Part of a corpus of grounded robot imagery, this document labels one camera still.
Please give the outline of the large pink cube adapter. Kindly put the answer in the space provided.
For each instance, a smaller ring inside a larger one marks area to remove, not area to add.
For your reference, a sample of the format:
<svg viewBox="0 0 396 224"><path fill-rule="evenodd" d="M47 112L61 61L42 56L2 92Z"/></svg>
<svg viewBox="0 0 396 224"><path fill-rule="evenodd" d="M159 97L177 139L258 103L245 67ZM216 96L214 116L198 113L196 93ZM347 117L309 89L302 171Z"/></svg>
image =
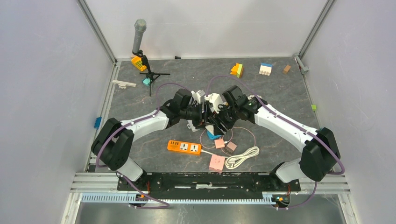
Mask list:
<svg viewBox="0 0 396 224"><path fill-rule="evenodd" d="M209 170L216 173L222 173L226 158L224 156L212 155Z"/></svg>

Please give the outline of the white multicolour power strip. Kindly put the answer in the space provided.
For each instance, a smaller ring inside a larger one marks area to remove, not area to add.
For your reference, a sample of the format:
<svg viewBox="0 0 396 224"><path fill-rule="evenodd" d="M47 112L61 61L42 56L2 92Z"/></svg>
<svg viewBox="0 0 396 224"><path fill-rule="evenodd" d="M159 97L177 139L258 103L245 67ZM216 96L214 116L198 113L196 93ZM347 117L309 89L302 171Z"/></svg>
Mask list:
<svg viewBox="0 0 396 224"><path fill-rule="evenodd" d="M199 130L199 123L193 122L192 120L187 120L188 124L187 127L190 129L193 133L197 132Z"/></svg>

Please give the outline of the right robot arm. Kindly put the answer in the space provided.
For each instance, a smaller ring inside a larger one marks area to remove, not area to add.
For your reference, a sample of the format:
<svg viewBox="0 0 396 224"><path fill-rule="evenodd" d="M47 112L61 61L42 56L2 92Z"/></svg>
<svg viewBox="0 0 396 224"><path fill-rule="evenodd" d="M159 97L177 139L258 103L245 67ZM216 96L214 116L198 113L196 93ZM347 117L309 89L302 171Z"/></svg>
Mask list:
<svg viewBox="0 0 396 224"><path fill-rule="evenodd" d="M212 113L207 117L215 131L226 133L238 120L264 127L292 144L300 153L299 159L282 162L272 171L270 185L284 189L289 182L309 178L320 182L340 161L333 132L303 125L276 110L257 94L247 96L234 85L221 95L206 94L204 104Z"/></svg>

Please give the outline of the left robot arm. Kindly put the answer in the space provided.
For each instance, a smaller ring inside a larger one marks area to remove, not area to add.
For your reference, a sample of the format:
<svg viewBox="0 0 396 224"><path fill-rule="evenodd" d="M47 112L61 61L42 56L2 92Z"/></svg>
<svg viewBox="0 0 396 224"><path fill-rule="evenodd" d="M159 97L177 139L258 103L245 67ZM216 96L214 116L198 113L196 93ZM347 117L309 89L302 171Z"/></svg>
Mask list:
<svg viewBox="0 0 396 224"><path fill-rule="evenodd" d="M174 97L144 116L118 121L108 119L93 141L91 151L98 161L111 171L115 171L129 180L135 190L143 189L147 184L144 170L130 157L135 140L156 131L166 130L181 120L188 121L191 130L202 124L202 104L205 92L179 89Z"/></svg>

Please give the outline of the white cube socket adapter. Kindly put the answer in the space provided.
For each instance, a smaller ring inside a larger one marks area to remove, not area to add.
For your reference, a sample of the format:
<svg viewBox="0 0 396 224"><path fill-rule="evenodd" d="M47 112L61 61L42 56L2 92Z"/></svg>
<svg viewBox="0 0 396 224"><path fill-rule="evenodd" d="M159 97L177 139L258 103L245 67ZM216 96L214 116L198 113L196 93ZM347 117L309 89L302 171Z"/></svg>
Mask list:
<svg viewBox="0 0 396 224"><path fill-rule="evenodd" d="M206 125L205 128L207 129L207 131L213 133L214 131L214 126L213 125Z"/></svg>

